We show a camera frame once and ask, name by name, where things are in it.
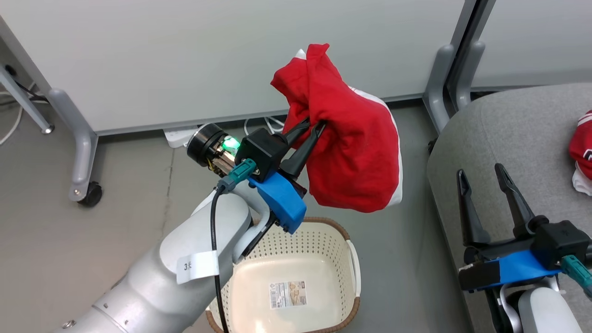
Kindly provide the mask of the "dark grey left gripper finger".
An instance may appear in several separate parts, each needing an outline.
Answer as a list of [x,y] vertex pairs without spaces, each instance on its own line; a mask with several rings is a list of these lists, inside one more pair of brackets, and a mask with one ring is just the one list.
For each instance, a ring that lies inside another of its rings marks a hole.
[[286,149],[291,148],[309,130],[309,127],[309,117],[297,123],[287,133],[283,134],[283,147]]
[[305,164],[313,152],[314,147],[319,141],[327,122],[318,122],[311,127],[309,136],[302,142],[300,147],[294,151],[292,156],[287,160],[283,160],[280,164],[280,170],[286,177],[291,179],[298,179],[302,173]]

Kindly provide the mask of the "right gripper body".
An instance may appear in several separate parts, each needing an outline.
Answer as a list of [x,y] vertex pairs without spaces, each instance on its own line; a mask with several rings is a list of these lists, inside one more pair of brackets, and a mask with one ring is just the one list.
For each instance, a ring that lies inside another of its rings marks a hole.
[[512,240],[502,240],[491,244],[480,245],[479,247],[465,248],[464,263],[485,262],[505,257],[512,253],[529,250],[534,241],[537,228],[548,223],[549,219],[546,216],[538,215],[527,223],[515,227],[514,230],[518,231],[518,236]]

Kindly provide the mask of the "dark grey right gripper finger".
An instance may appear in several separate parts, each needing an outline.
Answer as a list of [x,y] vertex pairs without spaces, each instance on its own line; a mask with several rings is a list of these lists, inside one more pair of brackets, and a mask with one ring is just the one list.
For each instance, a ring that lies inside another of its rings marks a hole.
[[512,233],[516,239],[527,239],[534,235],[530,222],[535,215],[524,196],[501,163],[494,165],[495,175],[501,191],[506,195],[510,213],[514,222]]
[[491,237],[482,227],[472,202],[472,189],[463,169],[459,169],[456,173],[456,184],[463,245],[466,247],[484,247],[489,244]]

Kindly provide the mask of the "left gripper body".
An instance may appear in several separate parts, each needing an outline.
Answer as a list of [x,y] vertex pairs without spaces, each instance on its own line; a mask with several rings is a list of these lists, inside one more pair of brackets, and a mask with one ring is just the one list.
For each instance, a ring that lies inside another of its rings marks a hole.
[[220,177],[228,175],[235,166],[235,155],[240,143],[214,123],[202,125],[187,144],[187,156]]

